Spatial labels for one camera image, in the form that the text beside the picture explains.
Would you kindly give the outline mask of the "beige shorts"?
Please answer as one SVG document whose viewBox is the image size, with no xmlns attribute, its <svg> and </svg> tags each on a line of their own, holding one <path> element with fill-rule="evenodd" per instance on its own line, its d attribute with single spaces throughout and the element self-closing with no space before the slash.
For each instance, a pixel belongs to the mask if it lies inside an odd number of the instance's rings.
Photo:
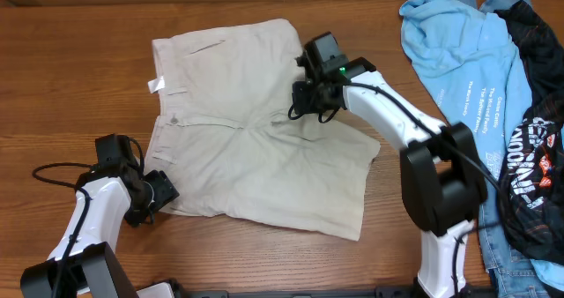
<svg viewBox="0 0 564 298">
<path fill-rule="evenodd" d="M 160 113 L 145 154 L 178 190 L 166 211 L 356 241 L 377 140 L 312 115 L 289 119 L 299 35 L 285 19 L 156 39 Z"/>
</svg>

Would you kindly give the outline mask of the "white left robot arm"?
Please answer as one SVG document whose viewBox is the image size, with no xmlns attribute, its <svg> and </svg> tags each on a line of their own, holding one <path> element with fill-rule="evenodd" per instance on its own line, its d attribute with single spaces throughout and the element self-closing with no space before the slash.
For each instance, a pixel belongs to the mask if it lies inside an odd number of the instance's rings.
<svg viewBox="0 0 564 298">
<path fill-rule="evenodd" d="M 76 206 L 63 238 L 40 264 L 26 268 L 20 279 L 25 297 L 184 297 L 173 279 L 135 289 L 115 256 L 120 226 L 152 224 L 154 214 L 179 196 L 162 171 L 140 175 L 128 165 L 89 167 L 72 184 L 48 179 L 33 170 L 35 179 L 74 189 Z"/>
</svg>

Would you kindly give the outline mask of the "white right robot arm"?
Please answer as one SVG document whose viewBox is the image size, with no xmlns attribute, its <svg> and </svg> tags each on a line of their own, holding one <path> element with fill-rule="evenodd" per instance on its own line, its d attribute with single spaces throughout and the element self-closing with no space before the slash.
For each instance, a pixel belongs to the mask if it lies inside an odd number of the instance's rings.
<svg viewBox="0 0 564 298">
<path fill-rule="evenodd" d="M 296 63 L 305 76 L 293 84 L 291 119 L 347 110 L 398 151 L 404 208 L 421 231 L 421 265 L 403 293 L 472 297 L 464 276 L 466 242 L 486 199 L 486 183 L 468 127 L 423 113 L 363 57 L 316 63 L 302 55 Z"/>
</svg>

